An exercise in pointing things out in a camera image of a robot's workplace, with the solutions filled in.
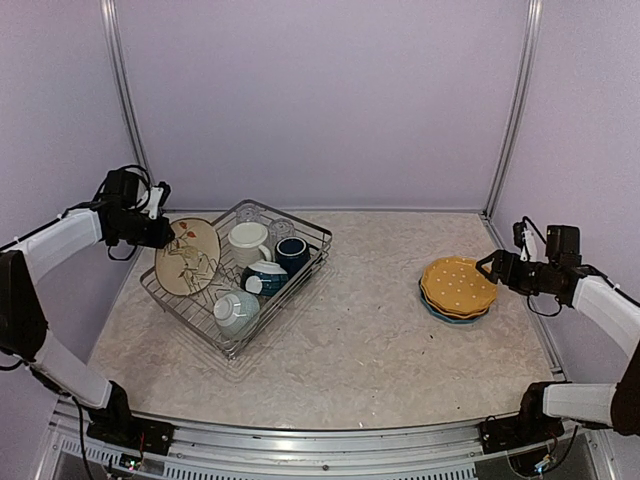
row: light blue bowl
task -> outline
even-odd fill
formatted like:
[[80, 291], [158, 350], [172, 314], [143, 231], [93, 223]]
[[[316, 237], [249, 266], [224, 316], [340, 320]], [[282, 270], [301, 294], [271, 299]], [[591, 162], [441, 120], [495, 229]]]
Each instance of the light blue bowl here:
[[424, 292], [422, 291], [422, 289], [420, 289], [420, 301], [426, 307], [426, 309], [429, 311], [429, 313], [431, 315], [436, 317], [438, 320], [442, 320], [443, 322], [446, 322], [446, 323], [451, 324], [451, 325], [471, 325], [472, 323], [476, 323], [479, 319], [481, 319], [487, 313], [489, 313], [489, 310], [487, 310], [482, 315], [479, 315], [476, 318], [471, 318], [471, 319], [468, 319], [468, 320], [462, 320], [462, 319], [459, 319], [459, 318], [449, 318], [449, 317], [443, 315], [442, 313], [437, 312], [436, 310], [433, 309], [433, 307], [431, 305], [429, 305], [429, 303], [427, 302], [427, 299], [424, 298]]

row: dark blue cup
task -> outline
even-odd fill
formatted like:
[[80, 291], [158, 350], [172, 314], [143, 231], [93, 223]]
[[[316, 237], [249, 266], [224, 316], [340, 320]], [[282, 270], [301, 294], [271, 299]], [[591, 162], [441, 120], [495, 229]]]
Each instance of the dark blue cup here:
[[276, 262], [292, 278], [311, 260], [309, 244], [300, 237], [284, 238], [276, 245]]

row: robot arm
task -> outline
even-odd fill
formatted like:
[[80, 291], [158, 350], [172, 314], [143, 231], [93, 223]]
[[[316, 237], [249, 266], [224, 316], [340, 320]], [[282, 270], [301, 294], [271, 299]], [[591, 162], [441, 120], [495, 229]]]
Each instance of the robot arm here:
[[[0, 249], [0, 351], [19, 357], [45, 386], [72, 395], [86, 407], [93, 422], [89, 436], [137, 449], [141, 432], [145, 438], [154, 438], [154, 433], [169, 433], [170, 426], [149, 425], [133, 417], [125, 391], [58, 341], [36, 294], [38, 282], [48, 272], [101, 241], [110, 247], [124, 240], [134, 248], [163, 248], [173, 240], [169, 221], [160, 211], [169, 186], [161, 182], [152, 187], [148, 177], [131, 168], [139, 167], [110, 171], [91, 202], [79, 204]], [[166, 448], [168, 441], [156, 451], [162, 453]]]
[[[553, 427], [553, 418], [570, 418], [590, 426], [613, 427], [624, 435], [640, 435], [640, 305], [600, 271], [582, 265], [580, 231], [576, 227], [547, 228], [545, 255], [549, 263], [525, 255], [530, 248], [526, 247], [530, 238], [526, 232], [524, 220], [514, 225], [515, 243], [523, 248], [522, 254], [497, 250], [478, 261], [478, 271], [493, 283], [501, 281], [521, 295], [554, 295], [560, 306], [574, 308], [598, 324], [623, 349], [630, 362], [618, 384], [531, 385], [517, 418], [508, 420], [519, 444], [544, 438], [542, 430]], [[489, 263], [491, 271], [484, 268]], [[492, 434], [496, 431], [496, 425], [490, 423], [495, 421], [484, 422], [480, 427], [487, 438], [491, 436], [489, 431]], [[495, 443], [488, 447], [499, 449]]]

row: beige plate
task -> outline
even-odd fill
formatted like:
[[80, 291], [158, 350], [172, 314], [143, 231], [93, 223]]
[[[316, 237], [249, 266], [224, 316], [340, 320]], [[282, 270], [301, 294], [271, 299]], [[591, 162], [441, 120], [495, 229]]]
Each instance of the beige plate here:
[[171, 224], [175, 240], [156, 251], [156, 277], [167, 292], [193, 295], [207, 288], [220, 263], [220, 238], [201, 218]]
[[424, 295], [424, 298], [425, 298], [425, 301], [436, 312], [441, 313], [445, 317], [449, 317], [449, 318], [455, 319], [455, 320], [473, 320], [474, 318], [477, 318], [480, 315], [484, 315], [485, 313], [487, 313], [489, 311], [489, 307], [487, 307], [484, 310], [480, 310], [479, 312], [473, 312], [473, 313], [470, 313], [469, 315], [457, 315], [455, 313], [451, 313], [451, 312], [447, 312], [447, 311], [442, 310], [442, 308], [437, 303], [435, 303], [433, 300], [431, 300], [426, 294]]
[[472, 258], [440, 258], [425, 269], [420, 286], [432, 303], [441, 306], [440, 310], [456, 315], [486, 310], [498, 289], [475, 266]]

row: wall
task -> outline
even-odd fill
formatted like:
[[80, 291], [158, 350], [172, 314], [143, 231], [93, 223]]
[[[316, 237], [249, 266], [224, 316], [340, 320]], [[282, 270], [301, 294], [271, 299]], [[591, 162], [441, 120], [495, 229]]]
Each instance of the wall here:
[[[90, 199], [133, 158], [95, 0], [0, 2], [0, 244]], [[87, 359], [128, 266], [97, 246], [45, 277], [50, 327]], [[0, 354], [3, 365], [13, 359]], [[3, 479], [28, 478], [56, 397], [29, 373], [0, 373]]]
[[118, 2], [168, 206], [480, 210], [527, 3]]
[[[495, 224], [577, 225], [584, 260], [640, 298], [640, 4], [544, 2], [523, 124]], [[553, 308], [544, 303], [544, 308]], [[545, 320], [569, 377], [617, 382], [622, 351], [587, 318]], [[640, 439], [614, 437], [625, 479], [638, 478]]]

